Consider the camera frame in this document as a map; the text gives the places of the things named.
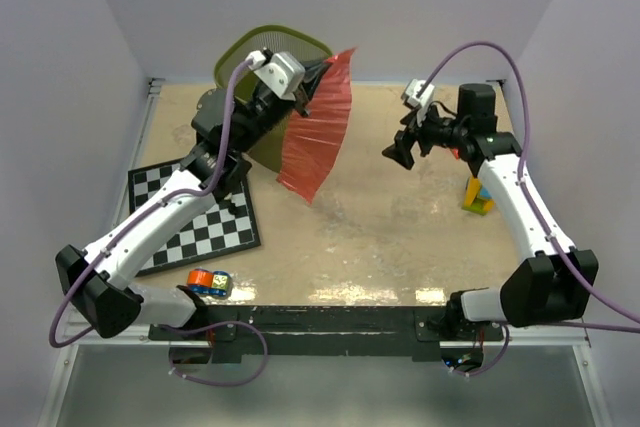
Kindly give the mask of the red plastic trash bag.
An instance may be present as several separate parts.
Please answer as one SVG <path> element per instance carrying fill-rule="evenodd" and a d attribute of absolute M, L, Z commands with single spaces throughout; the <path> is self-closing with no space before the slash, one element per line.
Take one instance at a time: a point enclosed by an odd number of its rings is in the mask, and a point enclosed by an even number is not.
<path fill-rule="evenodd" d="M 277 180 L 312 203 L 332 171 L 346 136 L 352 108 L 353 48 L 333 55 L 308 104 L 306 118 L 292 114 L 282 147 Z"/>

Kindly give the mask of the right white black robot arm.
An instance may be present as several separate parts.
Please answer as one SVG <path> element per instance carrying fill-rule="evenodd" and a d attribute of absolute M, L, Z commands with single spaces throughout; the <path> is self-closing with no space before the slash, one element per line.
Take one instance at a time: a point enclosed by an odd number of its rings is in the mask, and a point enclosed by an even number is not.
<path fill-rule="evenodd" d="M 414 79 L 401 95 L 408 113 L 383 156 L 411 169 L 413 147 L 426 156 L 433 147 L 454 150 L 486 188 L 510 229 L 519 265 L 499 288 L 455 292 L 434 322 L 443 337 L 469 339 L 481 324 L 514 327 L 572 321 L 585 313 L 598 272 L 591 250 L 579 250 L 557 226 L 526 169 L 523 151 L 510 132 L 497 129 L 496 93 L 488 84 L 458 90 L 456 111 L 440 116 L 435 88 Z"/>

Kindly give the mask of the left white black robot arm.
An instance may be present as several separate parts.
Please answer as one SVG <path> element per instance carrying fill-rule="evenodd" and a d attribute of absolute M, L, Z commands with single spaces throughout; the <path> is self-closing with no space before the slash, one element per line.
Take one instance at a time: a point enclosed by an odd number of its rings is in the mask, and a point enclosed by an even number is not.
<path fill-rule="evenodd" d="M 246 152 L 291 113 L 309 116 L 329 67 L 327 59 L 298 62 L 287 52 L 264 60 L 251 54 L 227 87 L 206 96 L 191 122 L 196 143 L 163 186 L 111 232 L 56 254 L 63 302 L 90 331 L 113 338 L 135 324 L 159 324 L 185 339 L 205 332 L 207 315 L 194 294 L 145 288 L 135 278 L 185 225 L 233 192 L 251 168 Z"/>

